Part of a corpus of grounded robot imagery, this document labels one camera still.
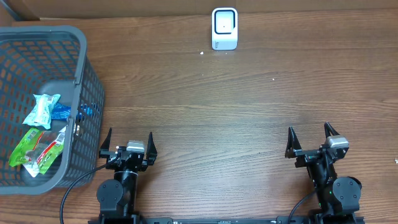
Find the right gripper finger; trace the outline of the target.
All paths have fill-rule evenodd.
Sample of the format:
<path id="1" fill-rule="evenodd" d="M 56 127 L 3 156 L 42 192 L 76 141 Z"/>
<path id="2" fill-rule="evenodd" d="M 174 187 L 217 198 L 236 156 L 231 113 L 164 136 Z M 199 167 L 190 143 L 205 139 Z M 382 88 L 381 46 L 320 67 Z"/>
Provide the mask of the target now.
<path id="1" fill-rule="evenodd" d="M 302 152 L 302 147 L 299 143 L 297 135 L 292 126 L 288 129 L 288 140 L 287 147 L 285 150 L 286 156 L 296 156 L 298 153 Z"/>
<path id="2" fill-rule="evenodd" d="M 325 122 L 324 124 L 325 137 L 328 138 L 330 136 L 337 136 L 339 133 L 333 128 L 333 126 L 329 122 Z"/>

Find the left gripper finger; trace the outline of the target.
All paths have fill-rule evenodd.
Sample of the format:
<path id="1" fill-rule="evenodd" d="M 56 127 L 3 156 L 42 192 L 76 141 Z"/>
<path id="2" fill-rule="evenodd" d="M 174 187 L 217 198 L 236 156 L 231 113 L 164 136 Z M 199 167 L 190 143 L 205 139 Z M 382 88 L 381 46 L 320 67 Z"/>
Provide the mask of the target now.
<path id="1" fill-rule="evenodd" d="M 155 159 L 157 157 L 157 149 L 154 144 L 153 134 L 152 132 L 149 133 L 148 143 L 147 143 L 147 152 L 146 158 L 147 159 Z"/>
<path id="2" fill-rule="evenodd" d="M 101 151 L 108 151 L 110 147 L 110 142 L 111 142 L 111 134 L 112 134 L 112 128 L 109 128 L 107 137 L 103 141 L 102 145 L 100 146 Z"/>

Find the blue snack packet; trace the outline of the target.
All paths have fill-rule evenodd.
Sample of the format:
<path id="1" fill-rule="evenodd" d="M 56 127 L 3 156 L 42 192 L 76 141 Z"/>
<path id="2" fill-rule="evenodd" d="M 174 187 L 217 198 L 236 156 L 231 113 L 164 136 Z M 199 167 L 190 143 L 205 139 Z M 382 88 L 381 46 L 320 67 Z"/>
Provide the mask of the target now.
<path id="1" fill-rule="evenodd" d="M 80 109 L 82 111 L 76 112 L 76 120 L 77 121 L 84 121 L 85 116 L 91 116 L 93 114 L 93 110 L 86 104 L 80 105 Z M 51 113 L 51 120 L 59 120 L 59 121 L 66 121 L 70 116 L 72 109 L 70 106 L 66 106 L 60 103 L 57 103 Z"/>

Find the green snack bag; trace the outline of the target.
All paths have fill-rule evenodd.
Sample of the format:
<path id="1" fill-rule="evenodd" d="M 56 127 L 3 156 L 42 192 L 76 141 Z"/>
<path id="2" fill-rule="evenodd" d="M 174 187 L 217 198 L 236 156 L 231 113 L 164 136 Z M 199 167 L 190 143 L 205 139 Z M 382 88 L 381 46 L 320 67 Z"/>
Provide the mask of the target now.
<path id="1" fill-rule="evenodd" d="M 10 155 L 9 165 L 23 166 L 29 161 L 37 161 L 39 174 L 45 174 L 63 151 L 65 132 L 66 126 L 58 132 L 30 128 Z"/>

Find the teal snack packet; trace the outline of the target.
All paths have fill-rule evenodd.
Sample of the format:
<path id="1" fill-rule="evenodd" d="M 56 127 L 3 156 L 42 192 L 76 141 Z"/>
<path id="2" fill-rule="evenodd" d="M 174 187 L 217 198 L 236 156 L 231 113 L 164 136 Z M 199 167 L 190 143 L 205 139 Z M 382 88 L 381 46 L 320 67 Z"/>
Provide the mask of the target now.
<path id="1" fill-rule="evenodd" d="M 26 124 L 28 126 L 42 126 L 44 129 L 50 129 L 52 111 L 60 97 L 60 94 L 34 95 L 35 106 L 26 116 L 22 124 Z"/>

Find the white cosmetic tube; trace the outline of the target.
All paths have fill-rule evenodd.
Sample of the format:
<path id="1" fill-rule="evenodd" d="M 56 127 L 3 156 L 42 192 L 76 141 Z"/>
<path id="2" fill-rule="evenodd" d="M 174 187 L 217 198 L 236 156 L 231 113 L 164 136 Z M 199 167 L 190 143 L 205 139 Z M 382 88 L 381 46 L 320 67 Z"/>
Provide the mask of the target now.
<path id="1" fill-rule="evenodd" d="M 29 161 L 25 164 L 23 164 L 24 168 L 26 169 L 26 171 L 33 177 L 35 178 L 39 173 L 40 173 L 40 169 L 39 166 L 37 164 L 37 161 Z"/>

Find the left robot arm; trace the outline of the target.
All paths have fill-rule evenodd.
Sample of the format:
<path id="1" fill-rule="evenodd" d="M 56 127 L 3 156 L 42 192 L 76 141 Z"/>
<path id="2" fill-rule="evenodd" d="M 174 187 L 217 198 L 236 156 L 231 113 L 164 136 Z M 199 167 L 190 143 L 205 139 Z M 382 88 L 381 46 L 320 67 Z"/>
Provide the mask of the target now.
<path id="1" fill-rule="evenodd" d="M 147 144 L 130 140 L 125 146 L 118 146 L 116 151 L 109 150 L 112 130 L 102 143 L 99 157 L 106 159 L 106 169 L 113 170 L 113 178 L 105 180 L 97 189 L 100 213 L 91 223 L 145 223 L 145 219 L 135 211 L 137 178 L 154 165 L 157 149 L 152 133 Z"/>

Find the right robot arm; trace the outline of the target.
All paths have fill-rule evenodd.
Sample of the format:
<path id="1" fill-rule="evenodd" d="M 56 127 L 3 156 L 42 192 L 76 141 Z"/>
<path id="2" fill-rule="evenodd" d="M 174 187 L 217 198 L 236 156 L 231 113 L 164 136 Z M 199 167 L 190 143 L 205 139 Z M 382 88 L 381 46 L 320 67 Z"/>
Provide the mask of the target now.
<path id="1" fill-rule="evenodd" d="M 284 223 L 364 223 L 356 217 L 360 209 L 361 182 L 354 177 L 338 177 L 334 163 L 343 159 L 349 150 L 349 141 L 333 126 L 324 124 L 325 142 L 318 149 L 303 150 L 293 127 L 289 127 L 286 158 L 295 158 L 295 167 L 307 169 L 314 190 L 301 199 L 291 210 Z M 318 209 L 305 217 L 296 217 L 295 212 L 312 196 L 318 199 Z"/>

